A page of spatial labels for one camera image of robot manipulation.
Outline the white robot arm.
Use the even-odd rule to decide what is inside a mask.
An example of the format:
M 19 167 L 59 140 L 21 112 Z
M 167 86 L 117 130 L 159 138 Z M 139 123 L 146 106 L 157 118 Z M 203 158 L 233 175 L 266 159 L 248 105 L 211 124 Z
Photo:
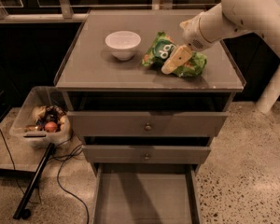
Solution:
M 186 63 L 193 51 L 246 33 L 258 35 L 280 59 L 280 0 L 221 0 L 180 27 L 184 44 L 172 51 L 161 69 L 164 74 Z

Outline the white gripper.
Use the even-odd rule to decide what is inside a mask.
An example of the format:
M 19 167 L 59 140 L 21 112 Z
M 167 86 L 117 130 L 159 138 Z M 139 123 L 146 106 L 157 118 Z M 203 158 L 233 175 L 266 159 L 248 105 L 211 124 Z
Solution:
M 171 52 L 161 68 L 165 74 L 171 74 L 177 67 L 186 63 L 192 57 L 192 51 L 203 51 L 215 44 L 211 36 L 214 16 L 209 12 L 201 12 L 194 18 L 182 21 L 179 26 L 183 30 L 182 38 L 186 45 L 177 46 Z

